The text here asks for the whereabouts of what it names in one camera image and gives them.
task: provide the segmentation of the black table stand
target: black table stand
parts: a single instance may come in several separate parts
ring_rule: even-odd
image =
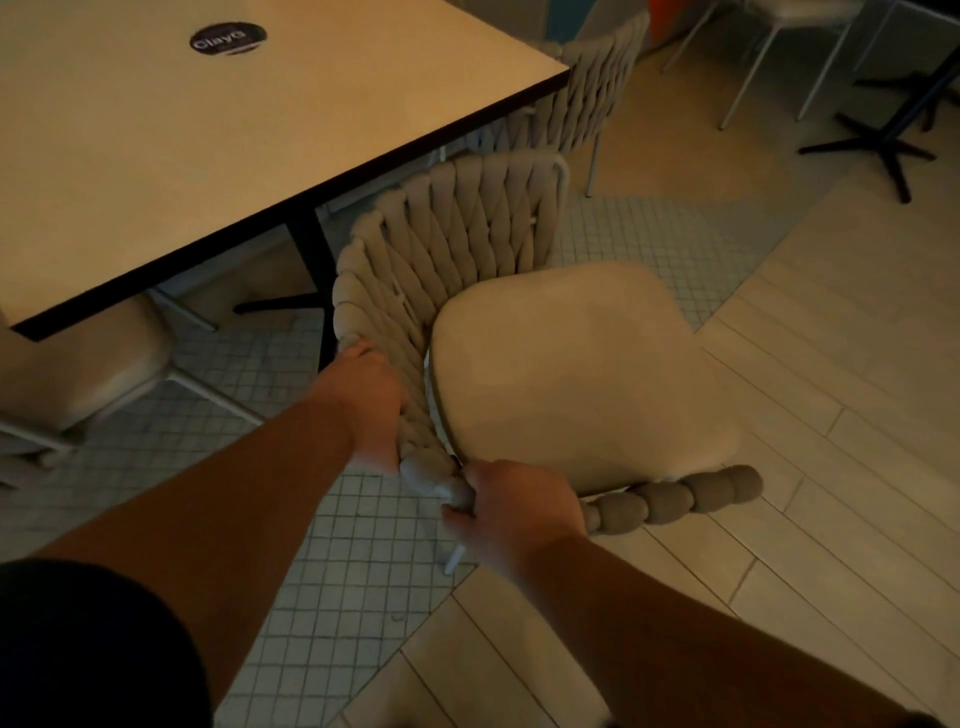
[[[927,75],[922,71],[914,71],[909,76],[900,76],[896,79],[859,79],[854,81],[853,85],[864,86],[866,88],[888,88],[895,91],[914,93],[917,89],[924,86],[927,78]],[[921,127],[922,132],[926,133],[933,129],[933,125],[937,120],[937,110],[944,102],[960,107],[960,92],[948,86],[927,103],[924,108],[926,118],[924,119],[924,125]]]
[[[280,311],[290,308],[322,308],[324,310],[324,332],[320,340],[320,365],[323,369],[337,355],[337,336],[333,332],[333,281],[337,279],[337,264],[326,242],[324,229],[317,219],[312,206],[291,207],[287,213],[287,230],[294,239],[300,258],[307,273],[317,287],[314,293],[299,296],[287,296],[281,299],[266,299],[238,303],[234,313],[244,314],[252,311]]]
[[[903,168],[900,166],[900,155],[919,157],[930,161],[937,157],[926,149],[909,144],[899,137],[923,113],[930,102],[938,98],[957,76],[960,76],[960,46],[957,46],[947,56],[944,62],[937,67],[937,70],[926,77],[924,84],[910,94],[910,98],[897,109],[890,120],[880,129],[874,129],[856,119],[852,119],[845,113],[838,113],[836,115],[837,121],[855,133],[856,136],[850,139],[831,141],[827,144],[802,147],[797,152],[802,155],[824,152],[876,152],[897,187],[900,201],[907,204],[913,198],[910,196],[910,187],[906,183]]]

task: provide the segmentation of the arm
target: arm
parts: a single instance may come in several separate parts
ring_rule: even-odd
[[[308,395],[230,447],[42,548],[106,567],[159,596],[227,694],[321,498],[351,461],[395,473],[405,393],[361,342]]]
[[[587,539],[563,477],[471,463],[475,517],[444,522],[543,614],[624,726],[896,726],[902,706],[681,595]]]

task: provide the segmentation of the white metal chair leg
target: white metal chair leg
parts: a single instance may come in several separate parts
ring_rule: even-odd
[[[444,564],[444,576],[449,576],[453,573],[453,570],[457,568],[460,560],[464,558],[465,553],[467,553],[467,547],[462,544],[457,544],[457,547],[453,549],[453,553],[450,554],[450,558],[448,558]]]
[[[214,404],[220,405],[226,409],[227,412],[231,412],[237,417],[242,417],[249,423],[260,426],[266,422],[266,420],[260,417],[260,415],[253,410],[245,407],[237,400],[232,400],[219,389],[214,389],[206,382],[200,381],[195,376],[185,372],[183,369],[173,366],[170,367],[170,370],[167,372],[167,378],[171,381],[175,381],[182,387],[186,387],[191,392],[195,392],[205,400],[210,400]]]
[[[763,57],[767,55],[767,51],[770,50],[770,44],[774,42],[774,38],[777,37],[777,33],[780,32],[780,26],[775,25],[770,29],[770,35],[767,36],[767,39],[763,41],[763,45],[760,47],[760,52],[756,54],[756,61],[750,67],[750,73],[747,74],[747,78],[743,81],[743,86],[740,87],[740,90],[736,94],[736,98],[733,99],[733,103],[730,104],[730,110],[727,111],[727,115],[724,117],[724,120],[720,122],[720,131],[722,132],[727,128],[727,125],[730,124],[730,120],[733,118],[733,113],[736,111],[736,108],[740,106],[740,99],[743,98],[743,94],[747,92],[747,86],[750,85],[750,81],[754,79],[756,70],[760,68],[760,64],[763,62]]]
[[[202,328],[204,331],[209,331],[210,333],[214,333],[219,329],[219,327],[216,324],[208,321],[199,313],[194,311],[192,308],[188,308],[187,306],[183,305],[173,296],[170,296],[169,294],[164,293],[159,288],[151,288],[150,292],[154,295],[154,299],[156,299],[157,303],[160,303],[161,305],[166,306],[171,311],[176,311],[184,319],[189,321],[191,324],[194,324],[195,326]]]
[[[684,51],[686,50],[686,46],[690,44],[690,40],[692,40],[693,37],[696,36],[697,33],[700,31],[700,29],[707,24],[707,21],[710,20],[710,16],[713,15],[713,11],[716,10],[716,7],[718,5],[720,5],[720,0],[713,0],[713,2],[711,2],[707,6],[707,9],[704,11],[704,14],[700,16],[700,19],[697,21],[697,24],[693,26],[693,30],[691,30],[689,33],[686,34],[686,37],[683,39],[683,41],[681,41],[680,45],[677,47],[677,50],[673,52],[673,55],[663,65],[663,68],[660,69],[660,73],[666,73],[673,67],[673,64],[676,63],[677,60],[680,58],[680,56],[684,54]]]
[[[590,171],[587,174],[587,190],[584,194],[588,197],[593,197],[593,175],[597,171],[597,150],[600,149],[600,135],[603,133],[601,129],[597,132],[597,136],[593,138],[593,154],[590,155]]]
[[[860,58],[856,60],[856,63],[853,64],[853,71],[856,72],[860,69],[860,66],[863,64],[863,61],[867,59],[867,56],[870,55],[870,52],[874,50],[876,45],[876,39],[880,37],[880,34],[883,33],[883,29],[886,28],[887,22],[890,20],[890,16],[894,13],[894,10],[897,8],[897,5],[900,4],[899,0],[890,0],[890,5],[887,7],[887,12],[883,15],[883,19],[880,20],[880,24],[876,26],[874,34],[870,36],[870,40],[867,42],[867,45],[864,47],[863,52],[860,54]]]
[[[811,88],[810,92],[806,95],[806,101],[804,101],[804,105],[800,107],[800,113],[797,114],[797,121],[801,121],[804,118],[806,115],[806,110],[809,109],[810,104],[813,103],[813,97],[816,96],[817,91],[820,90],[820,84],[822,84],[824,82],[824,78],[827,77],[827,73],[830,71],[833,61],[840,52],[840,46],[843,45],[843,41],[847,39],[847,33],[850,32],[850,28],[852,26],[853,21],[851,20],[840,32],[840,37],[837,38],[836,43],[833,44],[833,50],[830,51],[830,55],[827,56],[827,61],[824,63],[824,67],[820,70],[820,75],[817,76],[817,80],[814,82],[813,88]]]

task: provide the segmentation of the white tabletop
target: white tabletop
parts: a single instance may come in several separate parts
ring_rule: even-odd
[[[230,21],[268,39],[191,48]],[[0,0],[0,319],[563,71],[442,0]]]

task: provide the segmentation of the beige cushion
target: beige cushion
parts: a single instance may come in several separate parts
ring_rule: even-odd
[[[143,296],[39,343],[0,328],[0,414],[61,432],[157,376],[172,349]]]
[[[580,495],[709,470],[740,431],[706,355],[644,265],[486,280],[441,310],[434,391],[461,459],[556,468]]]
[[[748,10],[790,28],[818,27],[853,20],[862,0],[748,0]]]

